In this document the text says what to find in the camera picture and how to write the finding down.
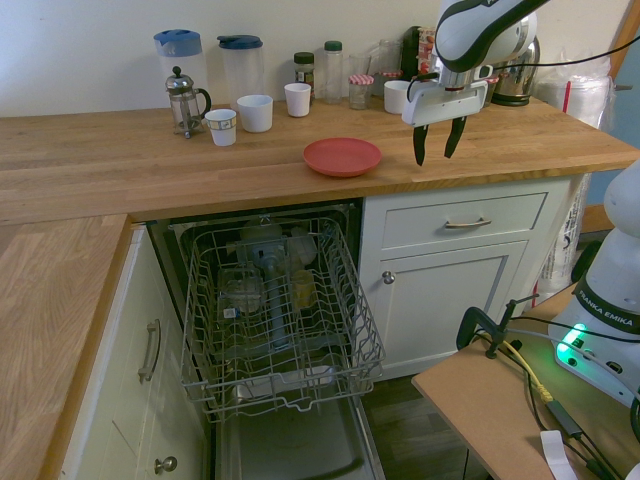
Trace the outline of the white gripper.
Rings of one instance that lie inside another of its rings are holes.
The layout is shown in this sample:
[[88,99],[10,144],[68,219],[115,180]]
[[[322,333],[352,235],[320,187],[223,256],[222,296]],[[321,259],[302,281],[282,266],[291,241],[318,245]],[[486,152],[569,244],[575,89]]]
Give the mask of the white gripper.
[[451,158],[466,125],[466,117],[478,113],[484,105],[488,83],[477,81],[462,90],[449,91],[436,81],[420,82],[409,88],[402,120],[413,129],[413,149],[416,163],[422,166],[425,159],[425,142],[429,126],[452,120],[444,156]]

